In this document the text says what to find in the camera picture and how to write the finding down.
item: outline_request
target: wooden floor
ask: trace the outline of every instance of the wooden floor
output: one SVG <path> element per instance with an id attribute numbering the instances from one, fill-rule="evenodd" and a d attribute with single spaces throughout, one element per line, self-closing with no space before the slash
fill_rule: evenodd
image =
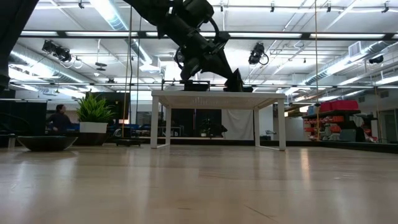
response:
<path id="1" fill-rule="evenodd" d="M 238 146 L 4 149 L 0 223 L 398 223 L 398 156 Z"/>

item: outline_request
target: robotic arm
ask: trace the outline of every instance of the robotic arm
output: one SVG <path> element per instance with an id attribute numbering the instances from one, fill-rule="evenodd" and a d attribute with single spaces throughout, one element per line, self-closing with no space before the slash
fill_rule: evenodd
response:
<path id="1" fill-rule="evenodd" d="M 159 38 L 168 35 L 179 46 L 175 61 L 182 69 L 182 80 L 188 80 L 197 72 L 213 72 L 227 79 L 224 91 L 252 91 L 252 88 L 243 88 L 239 70 L 232 72 L 228 64 L 224 46 L 230 35 L 219 31 L 211 18 L 214 14 L 213 6 L 207 0 L 124 1 L 157 27 Z M 206 40 L 200 34 L 200 26 L 207 22 L 215 28 L 213 40 Z"/>

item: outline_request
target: desk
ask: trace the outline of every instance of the desk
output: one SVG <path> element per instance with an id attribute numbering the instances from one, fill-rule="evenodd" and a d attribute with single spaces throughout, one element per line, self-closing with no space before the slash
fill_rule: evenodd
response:
<path id="1" fill-rule="evenodd" d="M 157 149 L 170 145 L 172 108 L 177 109 L 224 109 L 254 111 L 254 141 L 260 146 L 259 110 L 278 102 L 279 150 L 286 149 L 285 95 L 281 93 L 230 93 L 211 91 L 152 91 L 152 119 L 150 147 Z M 157 145 L 159 103 L 166 107 L 166 144 Z"/>

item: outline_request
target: person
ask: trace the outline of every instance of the person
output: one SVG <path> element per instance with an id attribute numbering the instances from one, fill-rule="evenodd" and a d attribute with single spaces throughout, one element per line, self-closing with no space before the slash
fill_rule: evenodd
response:
<path id="1" fill-rule="evenodd" d="M 68 126 L 71 125 L 69 117 L 65 114 L 67 108 L 65 105 L 57 105 L 56 110 L 57 112 L 51 115 L 47 119 L 47 122 L 52 122 L 52 131 L 64 133 L 67 131 Z"/>

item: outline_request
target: table leg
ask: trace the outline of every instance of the table leg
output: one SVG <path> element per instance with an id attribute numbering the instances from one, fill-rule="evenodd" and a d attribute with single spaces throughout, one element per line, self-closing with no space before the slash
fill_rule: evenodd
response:
<path id="1" fill-rule="evenodd" d="M 278 99 L 279 150 L 286 150 L 285 100 Z"/>
<path id="2" fill-rule="evenodd" d="M 166 111 L 166 144 L 170 144 L 170 137 L 172 132 L 172 109 L 167 107 Z"/>
<path id="3" fill-rule="evenodd" d="M 152 118 L 150 122 L 150 147 L 157 149 L 157 123 L 159 119 L 159 97 L 152 97 Z"/>
<path id="4" fill-rule="evenodd" d="M 259 109 L 254 109 L 254 143 L 260 146 L 260 113 Z"/>

